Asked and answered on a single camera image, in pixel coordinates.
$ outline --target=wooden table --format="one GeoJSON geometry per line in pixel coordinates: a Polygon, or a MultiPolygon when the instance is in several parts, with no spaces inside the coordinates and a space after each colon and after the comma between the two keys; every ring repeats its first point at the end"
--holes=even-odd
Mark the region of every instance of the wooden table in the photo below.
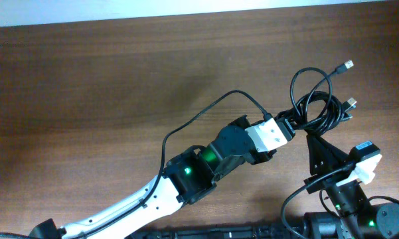
{"type": "MultiPolygon", "coordinates": [[[[94,214],[149,182],[165,134],[223,93],[245,90],[276,115],[291,107],[297,70],[348,59],[334,95],[357,109],[324,138],[344,151],[372,140],[384,157],[363,189],[399,199],[399,2],[0,28],[0,231],[94,214]]],[[[295,96],[319,79],[301,75],[295,96]]],[[[260,118],[242,96],[223,101],[170,138],[167,160],[243,114],[260,118]]],[[[148,226],[276,220],[308,160],[297,132],[269,163],[237,168],[148,226]]],[[[301,193],[288,214],[322,210],[317,194],[301,193]]]]}

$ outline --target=black cable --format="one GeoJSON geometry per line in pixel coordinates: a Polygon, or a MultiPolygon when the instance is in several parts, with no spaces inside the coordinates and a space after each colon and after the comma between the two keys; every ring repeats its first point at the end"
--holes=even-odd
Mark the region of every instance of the black cable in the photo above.
{"type": "Polygon", "coordinates": [[[223,96],[219,97],[219,99],[217,99],[216,101],[214,101],[213,103],[211,103],[211,105],[209,105],[208,107],[206,107],[205,109],[203,109],[202,111],[200,111],[195,117],[193,117],[191,120],[189,120],[188,122],[186,122],[185,124],[183,124],[182,126],[178,127],[177,129],[174,129],[173,131],[169,132],[165,137],[164,140],[162,142],[162,153],[161,153],[161,166],[159,167],[159,172],[158,172],[158,176],[157,176],[157,180],[155,181],[155,183],[152,186],[152,189],[150,190],[150,193],[142,200],[142,202],[138,203],[137,205],[135,205],[133,208],[129,209],[127,212],[119,215],[118,217],[114,218],[113,220],[107,222],[106,224],[104,224],[103,226],[94,229],[88,233],[86,233],[84,236],[77,236],[71,239],[83,239],[85,236],[91,236],[109,226],[111,226],[112,224],[114,224],[115,222],[121,220],[123,217],[129,215],[130,213],[132,213],[133,211],[137,210],[139,207],[143,206],[146,201],[152,196],[153,192],[155,191],[155,189],[158,186],[159,180],[162,177],[162,174],[164,172],[164,166],[165,166],[165,144],[167,143],[167,139],[174,133],[178,132],[179,130],[183,129],[184,127],[188,126],[189,124],[191,124],[192,122],[194,122],[197,118],[199,118],[201,115],[203,115],[205,112],[207,112],[209,109],[211,109],[212,107],[214,107],[216,104],[218,104],[221,100],[223,100],[225,97],[233,94],[233,93],[239,93],[244,95],[245,97],[247,97],[252,103],[254,103],[257,108],[259,110],[261,110],[261,112],[263,113],[263,117],[264,120],[269,120],[271,119],[273,116],[268,113],[252,96],[250,96],[249,94],[247,94],[246,92],[243,92],[241,90],[232,90],[229,91],[227,93],[225,93],[223,96]]]}
{"type": "Polygon", "coordinates": [[[342,103],[340,103],[340,101],[334,97],[334,95],[332,95],[333,89],[331,77],[336,74],[340,74],[337,69],[335,69],[329,75],[323,70],[314,67],[307,67],[298,70],[292,78],[289,91],[293,107],[290,110],[280,112],[275,118],[286,118],[294,130],[304,129],[307,133],[313,135],[323,135],[326,131],[336,127],[343,119],[345,113],[342,103]],[[307,71],[318,72],[323,75],[323,79],[314,86],[310,93],[304,95],[297,102],[295,102],[293,97],[293,86],[297,77],[301,73],[307,71]],[[328,84],[329,93],[317,91],[318,87],[320,87],[324,82],[327,82],[328,84]],[[325,102],[325,106],[315,119],[308,121],[308,105],[319,100],[323,100],[325,102]]]}
{"type": "Polygon", "coordinates": [[[334,174],[337,174],[337,173],[339,173],[339,172],[341,172],[341,171],[344,171],[344,168],[340,168],[340,169],[334,170],[334,171],[332,171],[332,172],[330,172],[330,173],[327,173],[326,175],[323,175],[323,176],[321,176],[321,177],[315,179],[313,182],[311,182],[311,183],[309,183],[309,184],[307,184],[307,185],[304,185],[304,186],[300,187],[300,188],[297,189],[295,192],[293,192],[293,193],[283,202],[283,204],[282,204],[282,206],[281,206],[280,217],[281,217],[281,221],[282,221],[283,225],[285,225],[286,229],[288,229],[288,230],[289,230],[290,232],[292,232],[294,235],[296,235],[296,236],[298,236],[298,237],[300,237],[300,238],[302,238],[302,239],[308,239],[308,238],[306,238],[305,236],[301,235],[299,232],[295,231],[295,230],[287,223],[287,220],[286,220],[286,217],[285,217],[285,209],[286,209],[286,206],[287,206],[288,202],[289,202],[290,200],[292,200],[295,196],[297,196],[300,192],[302,192],[302,191],[304,191],[304,190],[306,190],[306,189],[312,187],[313,185],[315,185],[316,183],[322,181],[323,179],[326,179],[327,177],[330,177],[330,176],[332,176],[332,175],[334,175],[334,174]]]}
{"type": "Polygon", "coordinates": [[[323,189],[320,190],[319,192],[319,199],[320,199],[320,203],[323,206],[323,208],[332,216],[334,216],[335,218],[340,218],[335,212],[329,210],[329,208],[326,206],[325,202],[323,201],[323,189]]]}
{"type": "Polygon", "coordinates": [[[14,239],[40,239],[32,236],[25,236],[21,234],[0,232],[0,238],[14,238],[14,239]]]}
{"type": "Polygon", "coordinates": [[[394,199],[394,198],[388,197],[388,196],[373,196],[373,197],[370,197],[367,201],[370,202],[371,200],[374,200],[374,199],[384,199],[384,200],[389,200],[390,202],[399,204],[399,200],[398,199],[394,199]]]}

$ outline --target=white plastic part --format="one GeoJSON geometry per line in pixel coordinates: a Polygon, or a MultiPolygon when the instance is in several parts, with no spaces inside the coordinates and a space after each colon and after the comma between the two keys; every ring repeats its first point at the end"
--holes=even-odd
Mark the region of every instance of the white plastic part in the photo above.
{"type": "Polygon", "coordinates": [[[268,152],[287,143],[274,119],[262,122],[245,129],[251,137],[258,152],[268,152]]]}
{"type": "MultiPolygon", "coordinates": [[[[155,178],[142,189],[98,214],[79,222],[63,226],[66,230],[66,234],[62,238],[69,239],[87,234],[133,208],[141,199],[144,199],[146,195],[149,194],[156,178],[155,176],[155,178]]],[[[111,226],[88,236],[88,238],[125,238],[151,221],[173,214],[175,211],[179,210],[183,204],[176,199],[178,195],[179,192],[174,187],[171,180],[161,177],[152,197],[147,200],[146,207],[138,208],[111,226]]]]}
{"type": "Polygon", "coordinates": [[[378,165],[381,158],[382,155],[378,154],[368,159],[365,159],[360,163],[357,163],[350,176],[342,181],[339,181],[337,183],[337,186],[339,187],[356,179],[360,179],[364,184],[372,182],[373,178],[375,177],[373,171],[378,165]]]}

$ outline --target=blue sticker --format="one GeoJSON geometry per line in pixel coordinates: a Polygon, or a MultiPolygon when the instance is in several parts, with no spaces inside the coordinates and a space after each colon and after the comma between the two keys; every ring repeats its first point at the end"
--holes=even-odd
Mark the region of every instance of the blue sticker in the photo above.
{"type": "Polygon", "coordinates": [[[366,142],[364,142],[364,143],[361,143],[361,144],[357,145],[357,146],[356,146],[356,149],[358,149],[358,150],[364,149],[365,147],[370,146],[370,145],[372,145],[372,144],[373,144],[372,142],[366,141],[366,142]]]}

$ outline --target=white arm segment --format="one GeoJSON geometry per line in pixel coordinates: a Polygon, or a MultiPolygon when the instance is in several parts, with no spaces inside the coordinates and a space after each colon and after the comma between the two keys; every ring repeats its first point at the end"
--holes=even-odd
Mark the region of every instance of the white arm segment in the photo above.
{"type": "MultiPolygon", "coordinates": [[[[62,239],[70,239],[87,234],[133,208],[141,199],[146,197],[155,183],[156,178],[155,176],[155,178],[142,189],[98,214],[79,222],[73,222],[63,226],[66,230],[66,234],[62,239]]],[[[147,206],[138,208],[106,229],[91,236],[89,235],[88,238],[125,238],[151,221],[173,214],[175,211],[179,210],[183,204],[176,199],[178,195],[179,192],[177,192],[171,180],[161,177],[155,192],[153,192],[152,197],[146,202],[147,206]]]]}

